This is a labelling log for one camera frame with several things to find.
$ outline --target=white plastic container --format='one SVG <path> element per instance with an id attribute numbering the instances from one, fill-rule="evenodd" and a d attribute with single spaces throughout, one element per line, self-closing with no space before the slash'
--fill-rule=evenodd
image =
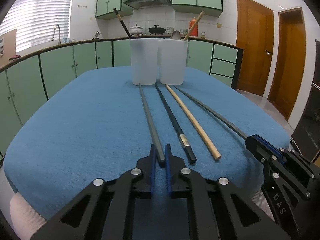
<path id="1" fill-rule="evenodd" d="M 131 39 L 132 83 L 134 85 L 153 85 L 157 79 L 157 38 Z"/>
<path id="2" fill-rule="evenodd" d="M 181 85 L 187 64 L 188 41 L 162 39 L 160 82 Z"/>

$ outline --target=metal bolt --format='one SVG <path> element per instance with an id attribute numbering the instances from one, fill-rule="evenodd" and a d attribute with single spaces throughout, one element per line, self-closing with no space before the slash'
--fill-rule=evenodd
<path id="1" fill-rule="evenodd" d="M 141 173 L 141 170 L 138 168 L 134 168 L 131 170 L 132 175 L 139 175 Z"/>
<path id="2" fill-rule="evenodd" d="M 95 186 L 101 186 L 103 184 L 103 179 L 95 179 L 93 181 L 93 185 Z"/>
<path id="3" fill-rule="evenodd" d="M 222 177 L 219 179 L 219 183 L 221 185 L 227 185 L 229 183 L 229 180 L 227 178 Z"/>
<path id="4" fill-rule="evenodd" d="M 181 173 L 184 175 L 188 175 L 191 173 L 191 170 L 189 168 L 182 168 Z"/>

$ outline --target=window blind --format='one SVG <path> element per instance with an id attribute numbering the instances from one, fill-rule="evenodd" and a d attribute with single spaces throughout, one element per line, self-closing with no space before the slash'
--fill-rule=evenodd
<path id="1" fill-rule="evenodd" d="M 59 24 L 68 37 L 71 0 L 16 0 L 0 25 L 0 35 L 17 29 L 16 52 L 51 41 Z"/>

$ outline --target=black pot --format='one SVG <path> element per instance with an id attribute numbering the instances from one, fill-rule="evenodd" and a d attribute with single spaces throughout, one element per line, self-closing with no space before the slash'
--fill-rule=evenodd
<path id="1" fill-rule="evenodd" d="M 158 28 L 157 26 L 159 26 L 159 25 L 155 25 L 155 27 L 149 28 L 150 34 L 161 34 L 161 35 L 163 35 L 165 33 L 166 29 L 165 28 L 161 28 L 161 27 Z"/>

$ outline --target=blue cloth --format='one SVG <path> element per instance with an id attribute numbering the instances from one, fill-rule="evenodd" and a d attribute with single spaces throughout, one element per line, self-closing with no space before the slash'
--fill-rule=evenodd
<path id="1" fill-rule="evenodd" d="M 263 166 L 245 149 L 244 141 L 172 87 L 220 151 L 222 158 L 215 161 L 168 90 L 159 87 L 197 162 L 188 164 L 155 86 L 144 86 L 162 146 L 170 143 L 173 155 L 203 177 L 227 177 L 252 196 L 263 183 Z M 247 135 L 259 134 L 276 148 L 288 147 L 289 136 L 277 122 L 214 77 L 186 68 L 180 87 Z M 73 80 L 30 118 L 10 144 L 4 169 L 31 206 L 49 219 L 95 178 L 116 179 L 134 168 L 149 154 L 151 143 L 131 67 L 102 68 Z M 137 201 L 134 239 L 188 239 L 186 202 L 169 199 L 165 183 L 165 170 L 157 165 L 153 200 Z"/>

